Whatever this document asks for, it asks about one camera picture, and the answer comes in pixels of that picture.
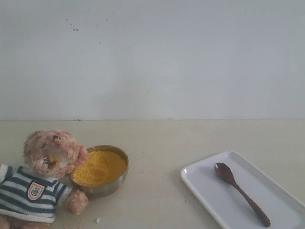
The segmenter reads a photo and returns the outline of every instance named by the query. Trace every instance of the embroidered patch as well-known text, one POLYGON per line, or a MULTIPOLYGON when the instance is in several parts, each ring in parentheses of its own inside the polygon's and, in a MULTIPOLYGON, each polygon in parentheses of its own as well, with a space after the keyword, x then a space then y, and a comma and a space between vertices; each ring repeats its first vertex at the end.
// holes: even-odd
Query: embroidered patch
POLYGON ((28 198, 32 201, 38 200, 42 196, 45 188, 46 187, 44 185, 41 185, 35 181, 32 181, 32 183, 30 184, 30 187, 28 188, 28 191, 27 191, 28 198))

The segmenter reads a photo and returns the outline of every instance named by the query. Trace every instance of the teddy bear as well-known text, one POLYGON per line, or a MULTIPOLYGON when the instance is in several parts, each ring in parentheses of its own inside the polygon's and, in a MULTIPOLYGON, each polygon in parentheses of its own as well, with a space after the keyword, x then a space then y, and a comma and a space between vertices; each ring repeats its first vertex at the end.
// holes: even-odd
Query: teddy bear
POLYGON ((0 229, 47 229, 55 209, 79 215, 89 201, 59 179, 88 159, 84 145, 63 130, 41 130, 24 143, 25 166, 0 164, 0 229))

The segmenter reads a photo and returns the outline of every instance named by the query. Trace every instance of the yellow powder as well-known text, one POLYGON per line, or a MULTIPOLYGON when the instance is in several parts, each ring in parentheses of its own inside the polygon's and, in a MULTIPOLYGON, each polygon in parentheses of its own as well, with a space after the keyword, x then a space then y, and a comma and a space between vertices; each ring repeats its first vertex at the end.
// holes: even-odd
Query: yellow powder
POLYGON ((74 170, 71 178, 80 185, 96 187, 116 180, 126 167, 125 161, 114 152, 92 151, 86 164, 74 170))

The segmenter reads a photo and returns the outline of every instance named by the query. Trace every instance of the white wall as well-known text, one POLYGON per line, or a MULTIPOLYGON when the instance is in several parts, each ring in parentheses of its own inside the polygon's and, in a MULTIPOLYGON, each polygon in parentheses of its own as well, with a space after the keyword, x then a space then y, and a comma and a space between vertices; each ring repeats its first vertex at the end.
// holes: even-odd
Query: white wall
POLYGON ((305 117, 304 9, 304 0, 1 1, 0 119, 305 117))

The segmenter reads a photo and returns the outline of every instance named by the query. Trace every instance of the table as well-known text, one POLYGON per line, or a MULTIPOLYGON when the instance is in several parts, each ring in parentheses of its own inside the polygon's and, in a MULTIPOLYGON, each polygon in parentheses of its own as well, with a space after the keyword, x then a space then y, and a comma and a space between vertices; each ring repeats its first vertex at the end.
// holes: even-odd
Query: table
POLYGON ((23 163, 27 135, 65 129, 87 147, 129 156, 124 185, 81 216, 62 210, 51 229, 220 229, 180 179, 185 165, 225 150, 242 154, 305 202, 305 120, 0 122, 0 162, 23 163))

